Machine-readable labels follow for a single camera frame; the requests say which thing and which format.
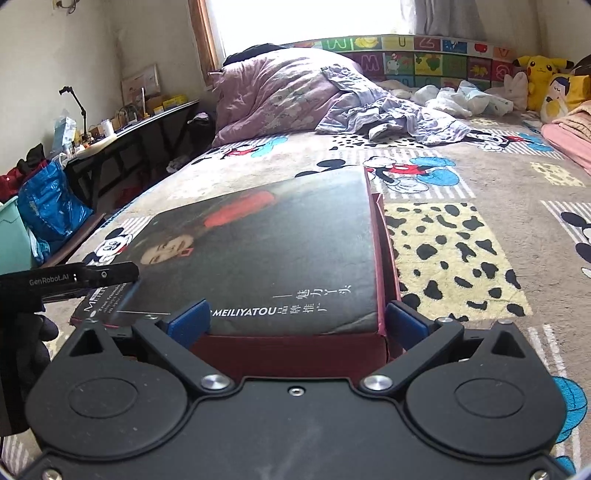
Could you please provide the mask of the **portrait printed box lid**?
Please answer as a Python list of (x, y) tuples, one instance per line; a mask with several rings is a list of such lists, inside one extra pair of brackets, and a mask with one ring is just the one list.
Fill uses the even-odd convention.
[(134, 263), (137, 281), (90, 293), (73, 322), (126, 327), (205, 301), (216, 336), (373, 332), (377, 243), (365, 171), (348, 166), (184, 205), (86, 257)]

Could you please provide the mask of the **red cardboard shoe box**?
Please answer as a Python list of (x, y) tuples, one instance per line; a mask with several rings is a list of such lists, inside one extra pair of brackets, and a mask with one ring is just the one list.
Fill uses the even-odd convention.
[(385, 364), (396, 290), (379, 215), (360, 167), (222, 198), (197, 242), (211, 327), (193, 352), (233, 378), (358, 378)]

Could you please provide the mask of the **white bunny plush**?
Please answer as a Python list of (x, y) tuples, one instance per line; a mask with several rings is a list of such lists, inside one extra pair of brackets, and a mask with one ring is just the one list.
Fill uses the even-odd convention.
[(506, 74), (501, 96), (511, 101), (515, 110), (525, 111), (528, 107), (528, 86), (528, 77), (525, 72), (518, 72), (514, 76)]

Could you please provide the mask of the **cluttered side desk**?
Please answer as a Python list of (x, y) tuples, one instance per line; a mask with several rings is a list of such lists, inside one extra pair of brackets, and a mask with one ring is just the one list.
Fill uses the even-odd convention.
[[(63, 168), (71, 190), (86, 206), (96, 210), (99, 200), (138, 170), (151, 165), (146, 140), (148, 132), (156, 128), (162, 149), (172, 160), (188, 132), (188, 123), (198, 112), (199, 101), (192, 100), (147, 120), (124, 128), (119, 133), (98, 141), (75, 154)], [(103, 168), (113, 160), (117, 176), (101, 185)]]

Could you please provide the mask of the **blue plastic bag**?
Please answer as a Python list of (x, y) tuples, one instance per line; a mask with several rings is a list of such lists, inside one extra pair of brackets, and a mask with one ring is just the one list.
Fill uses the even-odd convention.
[(24, 182), (17, 206), (39, 265), (63, 247), (93, 214), (74, 195), (58, 161), (49, 162)]

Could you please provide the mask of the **pink quilt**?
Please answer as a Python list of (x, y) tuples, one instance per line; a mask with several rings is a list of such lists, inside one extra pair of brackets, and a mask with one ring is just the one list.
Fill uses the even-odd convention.
[(315, 129), (341, 91), (322, 71), (359, 64), (338, 53), (286, 48), (231, 63), (209, 74), (216, 99), (215, 146)]

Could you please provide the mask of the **yellow cartoon pillow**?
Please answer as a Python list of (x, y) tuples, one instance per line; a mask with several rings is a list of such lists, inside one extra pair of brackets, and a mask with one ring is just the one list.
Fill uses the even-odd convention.
[(544, 96), (540, 117), (543, 123), (552, 123), (570, 113), (590, 99), (589, 75), (555, 75)]

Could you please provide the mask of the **teal storage bin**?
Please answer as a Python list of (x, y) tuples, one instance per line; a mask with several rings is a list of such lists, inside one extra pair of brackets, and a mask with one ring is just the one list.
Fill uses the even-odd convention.
[(35, 265), (29, 235), (13, 197), (1, 205), (0, 274), (30, 270)]

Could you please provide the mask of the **purple crumpled sheet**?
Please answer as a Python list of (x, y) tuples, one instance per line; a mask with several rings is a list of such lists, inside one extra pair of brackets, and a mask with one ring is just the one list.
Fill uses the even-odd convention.
[(318, 122), (318, 134), (363, 135), (377, 140), (407, 134), (426, 146), (464, 140), (470, 128), (453, 116), (394, 96), (356, 70), (331, 65), (322, 68), (341, 96)]

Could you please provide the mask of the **white crumpled clothes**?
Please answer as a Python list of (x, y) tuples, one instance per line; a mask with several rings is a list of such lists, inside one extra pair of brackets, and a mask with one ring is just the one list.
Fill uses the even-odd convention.
[(469, 119), (482, 115), (503, 117), (514, 110), (511, 100), (483, 92), (466, 80), (462, 80), (458, 87), (442, 88), (426, 85), (412, 89), (398, 80), (378, 82), (378, 85), (397, 98), (410, 100), (456, 118)]

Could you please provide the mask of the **alphabet foam mat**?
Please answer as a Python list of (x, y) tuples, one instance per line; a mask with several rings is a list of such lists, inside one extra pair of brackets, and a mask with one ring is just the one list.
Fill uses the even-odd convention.
[(291, 45), (341, 54), (355, 61), (370, 80), (396, 80), (411, 88), (457, 87), (467, 80), (487, 90), (501, 87), (515, 70), (516, 54), (510, 48), (432, 35), (348, 36)]

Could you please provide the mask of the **pikachu plush toy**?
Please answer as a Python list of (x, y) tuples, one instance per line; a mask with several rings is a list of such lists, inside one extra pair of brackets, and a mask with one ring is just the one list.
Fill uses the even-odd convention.
[(513, 61), (513, 65), (521, 68), (528, 79), (527, 109), (539, 112), (552, 78), (562, 71), (571, 70), (574, 62), (564, 58), (536, 55), (518, 57)]

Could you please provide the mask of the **mickey mouse bed blanket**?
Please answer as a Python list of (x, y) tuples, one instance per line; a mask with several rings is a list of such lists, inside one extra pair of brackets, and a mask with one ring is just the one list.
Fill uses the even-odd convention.
[(60, 328), (52, 365), (34, 429), (1, 439), (2, 477), (588, 478), (590, 180), (528, 129), (472, 127), (440, 147), (296, 132), (218, 146), (73, 258), (88, 264), (109, 234), (162, 212), (348, 166), (366, 172), (380, 205), (396, 290), (386, 308), (401, 301), (464, 326), (446, 363), (399, 392), (361, 391), (404, 353), (385, 321), (388, 359), (358, 378), (233, 378), (207, 363), (206, 391), (193, 392), (147, 362), (131, 332), (141, 318), (73, 322), (92, 291), (48, 309)]

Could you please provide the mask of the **grey curtain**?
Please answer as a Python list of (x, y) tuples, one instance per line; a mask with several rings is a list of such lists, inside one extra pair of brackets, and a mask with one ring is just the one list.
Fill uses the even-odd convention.
[(416, 0), (417, 34), (485, 40), (486, 31), (475, 0)]

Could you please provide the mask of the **folded pink blankets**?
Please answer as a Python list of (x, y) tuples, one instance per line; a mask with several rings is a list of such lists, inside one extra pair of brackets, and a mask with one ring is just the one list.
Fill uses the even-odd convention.
[(591, 169), (590, 104), (588, 100), (542, 127), (543, 137), (578, 164), (587, 174)]

